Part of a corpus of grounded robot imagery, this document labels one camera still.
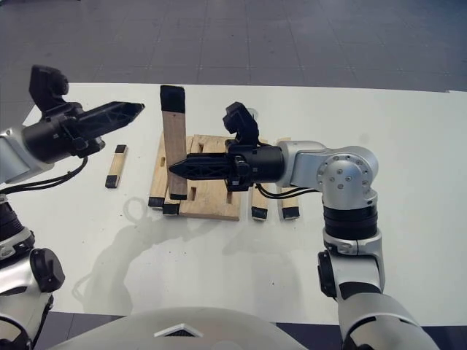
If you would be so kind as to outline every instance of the wooden plank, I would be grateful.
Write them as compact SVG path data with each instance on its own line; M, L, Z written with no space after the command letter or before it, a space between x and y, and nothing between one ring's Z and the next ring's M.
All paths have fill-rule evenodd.
M193 142L192 136L187 136L187 150L191 150ZM171 199L169 191L166 191L166 199L163 202L162 214L167 216L176 216L180 210L180 199Z
M109 169L109 175L107 175L107 178L105 179L105 187L117 188L118 184L120 184L127 153L128 147L126 144L117 145L112 164Z
M185 90L180 86L161 86L161 108L167 167L186 158ZM187 199L187 180L168 171L171 199Z
M268 140L260 139L264 144L268 143ZM266 190L269 190L268 184L262 184ZM257 221L266 221L268 218L268 198L264 197L255 184L251 189L251 217Z
M284 137L279 140L279 141L290 141L290 137ZM284 193L289 190L292 190L294 187L278 187L277 192L278 193ZM293 198L288 198L288 199L279 199L278 203L281 212L282 212L282 218L284 220L292 220L300 217L300 208L298 207L298 197L293 197Z
M191 153L225 152L227 137L195 135ZM223 180L188 180L188 199L180 204L179 215L205 219L240 220L240 192L227 192Z
M161 134L158 155L155 159L153 181L147 205L153 209L162 209L167 192L166 146Z

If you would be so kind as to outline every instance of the white table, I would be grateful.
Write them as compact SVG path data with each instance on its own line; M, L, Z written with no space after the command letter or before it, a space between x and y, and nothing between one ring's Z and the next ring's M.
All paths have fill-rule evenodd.
M423 325L467 324L467 93L320 87L185 86L187 134L227 135L225 107L241 101L259 112L262 137L361 145L379 158L379 226L387 285ZM321 294L318 251L323 209L318 194L300 197L301 217L253 222L244 197L240 222L165 218L147 207L162 130L159 85L71 84L68 101L89 109L108 101L142 102L127 128L84 171L47 192L10 196L36 246L49 247L66 273L55 310L132 314L172 306L216 306L274 322L336 324L336 305ZM33 109L26 123L34 123ZM116 144L127 144L120 186L104 187ZM67 159L46 179L71 170Z

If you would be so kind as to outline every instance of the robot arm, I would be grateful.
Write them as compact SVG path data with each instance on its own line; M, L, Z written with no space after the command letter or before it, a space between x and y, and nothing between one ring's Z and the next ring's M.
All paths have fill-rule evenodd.
M42 112L39 122L0 132L0 184L20 182L69 156L83 164L61 178L35 183L35 190L70 179L88 156L105 143L101 135L126 126L143 110L143 104L110 102L84 112L77 102L65 102L68 80L50 67L33 66L29 92ZM32 189L32 184L0 190L0 348L30 349L40 333L52 292L64 282L60 261L50 249L35 249L34 234L24 227L6 194Z
M377 227L376 157L362 147L328 149L314 141L258 141L258 125L236 102L227 108L225 154L188 155L179 176L224 179L228 190L274 182L323 194L326 250L318 254L321 290L338 303L344 349L437 349L405 308L382 294L385 271Z

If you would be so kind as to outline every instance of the black cable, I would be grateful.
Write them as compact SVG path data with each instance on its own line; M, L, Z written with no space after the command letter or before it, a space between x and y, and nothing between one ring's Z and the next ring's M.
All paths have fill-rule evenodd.
M47 188L55 187L64 182L67 182L74 176L78 175L79 172L86 166L88 163L88 157L84 157L82 159L81 165L74 169L73 171L69 171L67 174L55 177L53 179L37 181L37 182L29 182L27 184L18 184L16 186L10 186L0 190L1 194L9 195L11 193L23 192L23 191L35 191L35 190L45 190Z
M266 190L261 184L256 184L256 188L258 188L258 191L260 192L261 195L269 199L288 199L288 198L297 197L298 195L304 195L305 193L318 192L317 190L312 189L312 188L297 187L297 188L294 188L293 190L290 190L284 193L271 193L268 190Z

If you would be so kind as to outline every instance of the gray floor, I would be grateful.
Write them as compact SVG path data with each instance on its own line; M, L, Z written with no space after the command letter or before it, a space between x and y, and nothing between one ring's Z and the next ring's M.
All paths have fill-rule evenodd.
M72 82L467 90L465 0L4 0L0 130Z

